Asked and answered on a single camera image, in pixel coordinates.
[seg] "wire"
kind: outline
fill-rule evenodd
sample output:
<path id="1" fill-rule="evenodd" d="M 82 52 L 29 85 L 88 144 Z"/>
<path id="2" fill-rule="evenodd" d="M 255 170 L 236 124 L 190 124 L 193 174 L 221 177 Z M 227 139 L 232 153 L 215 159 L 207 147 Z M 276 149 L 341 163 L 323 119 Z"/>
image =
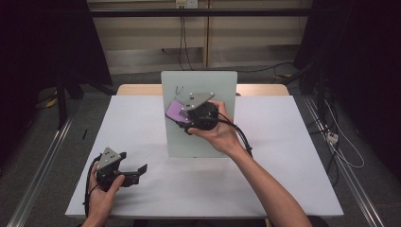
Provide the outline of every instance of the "wire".
<path id="1" fill-rule="evenodd" d="M 261 71 L 266 71 L 266 70 L 272 69 L 272 68 L 274 68 L 274 67 L 277 67 L 277 66 L 280 66 L 280 65 L 283 65 L 283 64 L 293 64 L 293 62 L 290 62 L 290 61 L 288 61 L 288 62 L 282 62 L 282 63 L 278 63 L 278 64 L 276 64 L 276 65 L 274 65 L 274 66 L 270 66 L 270 67 L 268 67 L 268 68 L 256 69 L 256 70 L 250 70 L 250 71 L 241 71 L 241 70 L 239 70 L 239 71 L 237 71 L 237 72 L 238 72 L 238 73 L 255 73 L 255 72 L 261 72 Z"/>
<path id="2" fill-rule="evenodd" d="M 192 71 L 194 69 L 192 68 L 191 61 L 189 60 L 188 56 L 188 48 L 186 47 L 186 29 L 185 29 L 185 19 L 183 18 L 183 43 L 185 44 L 185 54 L 186 54 L 186 59 L 188 60 L 189 68 L 191 68 Z"/>
<path id="3" fill-rule="evenodd" d="M 97 185 L 96 185 L 94 188 L 91 189 L 91 192 L 88 193 L 89 182 L 91 180 L 92 168 L 94 167 L 95 162 L 98 162 L 100 160 L 100 157 L 101 157 L 101 154 L 92 161 L 91 165 L 89 166 L 88 175 L 86 177 L 86 187 L 85 187 L 85 197 L 84 197 L 85 201 L 83 202 L 83 205 L 85 206 L 86 217 L 88 217 L 88 214 L 89 214 L 89 199 L 91 197 L 91 193 L 97 187 Z"/>
<path id="4" fill-rule="evenodd" d="M 178 54 L 178 63 L 183 71 L 183 65 L 181 64 L 181 49 L 183 48 L 183 17 L 181 17 L 181 39 L 180 39 L 180 52 Z"/>
<path id="5" fill-rule="evenodd" d="M 333 150 L 339 155 L 339 157 L 342 159 L 342 161 L 344 161 L 348 166 L 352 166 L 352 167 L 355 167 L 355 168 L 362 168 L 362 167 L 364 167 L 364 166 L 365 166 L 365 160 L 363 159 L 362 155 L 359 153 L 359 151 L 358 151 L 357 148 L 354 146 L 354 144 L 351 143 L 351 141 L 345 136 L 345 134 L 344 134 L 344 133 L 342 132 L 342 130 L 340 129 L 339 124 L 337 123 L 336 117 L 334 116 L 333 111 L 331 110 L 331 107 L 330 107 L 330 105 L 328 104 L 327 100 L 324 100 L 324 102 L 325 102 L 325 104 L 327 105 L 328 110 L 330 111 L 331 115 L 333 116 L 333 120 L 334 120 L 334 123 L 335 123 L 336 126 L 337 126 L 337 129 L 339 130 L 339 132 L 341 133 L 341 135 L 347 140 L 347 142 L 348 142 L 348 143 L 354 148 L 354 150 L 357 152 L 357 155 L 360 157 L 360 160 L 362 161 L 362 164 L 361 164 L 360 166 L 356 166 L 356 165 L 351 164 L 350 162 L 348 162 L 348 161 L 346 160 L 346 158 L 345 158 L 342 154 L 340 154 L 340 153 L 342 153 L 342 151 L 341 151 L 340 148 L 334 148 L 334 146 L 333 146 L 333 144 L 332 144 L 331 142 L 327 142 L 327 143 L 329 143 L 329 144 L 333 147 Z"/>
<path id="6" fill-rule="evenodd" d="M 181 51 L 183 49 L 183 43 L 184 43 L 184 46 L 185 46 L 185 54 L 186 54 L 186 59 L 188 60 L 189 68 L 192 71 L 194 71 L 194 69 L 192 68 L 191 62 L 189 60 L 188 48 L 186 46 L 185 19 L 183 17 L 181 17 L 181 39 L 180 39 L 180 52 L 179 52 L 178 60 L 179 60 L 179 64 L 180 64 L 181 69 L 183 71 L 185 71 L 185 69 L 183 69 L 183 64 L 181 63 Z"/>

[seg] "electrical outlet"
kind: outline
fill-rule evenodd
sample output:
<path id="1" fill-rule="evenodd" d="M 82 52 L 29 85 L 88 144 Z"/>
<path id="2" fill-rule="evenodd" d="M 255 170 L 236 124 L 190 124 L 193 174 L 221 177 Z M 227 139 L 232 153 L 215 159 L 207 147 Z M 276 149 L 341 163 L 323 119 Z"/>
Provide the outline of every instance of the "electrical outlet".
<path id="1" fill-rule="evenodd" d="M 176 0 L 176 8 L 177 9 L 186 9 L 186 0 Z"/>
<path id="2" fill-rule="evenodd" d="M 326 135 L 327 142 L 331 142 L 332 144 L 336 144 L 339 141 L 339 136 L 333 132 L 329 132 Z"/>
<path id="3" fill-rule="evenodd" d="M 197 9 L 198 8 L 198 0 L 186 0 L 186 8 L 187 9 Z"/>

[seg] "white tabletop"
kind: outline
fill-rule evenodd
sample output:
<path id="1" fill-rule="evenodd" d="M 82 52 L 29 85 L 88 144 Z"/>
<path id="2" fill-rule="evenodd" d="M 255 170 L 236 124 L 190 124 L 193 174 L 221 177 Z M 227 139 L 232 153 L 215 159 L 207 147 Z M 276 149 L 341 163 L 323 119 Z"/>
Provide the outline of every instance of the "white tabletop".
<path id="1" fill-rule="evenodd" d="M 292 96 L 237 97 L 235 123 L 253 147 L 254 159 L 308 215 L 343 214 Z M 92 160 L 106 147 L 127 152 L 121 171 L 148 164 L 148 172 L 138 185 L 118 191 L 112 217 L 266 217 L 253 190 L 229 158 L 168 157 L 161 96 L 112 98 L 67 216 L 84 217 L 86 174 Z"/>

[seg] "purple object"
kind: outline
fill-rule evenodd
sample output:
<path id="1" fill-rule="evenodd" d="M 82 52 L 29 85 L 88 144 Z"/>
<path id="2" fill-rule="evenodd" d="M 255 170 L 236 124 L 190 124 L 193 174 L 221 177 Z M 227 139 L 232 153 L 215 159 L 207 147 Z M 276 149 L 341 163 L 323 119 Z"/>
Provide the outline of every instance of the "purple object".
<path id="1" fill-rule="evenodd" d="M 188 120 L 188 113 L 183 111 L 183 104 L 181 104 L 177 100 L 173 100 L 171 102 L 170 106 L 167 109 L 166 116 L 175 122 L 190 122 Z"/>

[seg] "wrist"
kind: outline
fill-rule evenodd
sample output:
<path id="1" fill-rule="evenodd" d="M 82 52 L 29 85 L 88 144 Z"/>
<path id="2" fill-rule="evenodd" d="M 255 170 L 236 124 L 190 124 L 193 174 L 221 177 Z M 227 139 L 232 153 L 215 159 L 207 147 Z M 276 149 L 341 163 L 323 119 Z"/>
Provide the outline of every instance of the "wrist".
<path id="1" fill-rule="evenodd" d="M 242 157 L 243 155 L 248 155 L 246 149 L 242 147 L 242 145 L 238 142 L 234 144 L 229 150 L 227 150 L 226 154 L 233 160 Z"/>
<path id="2" fill-rule="evenodd" d="M 89 216 L 82 224 L 82 227 L 101 227 L 105 225 L 103 218 L 96 218 L 94 216 Z"/>

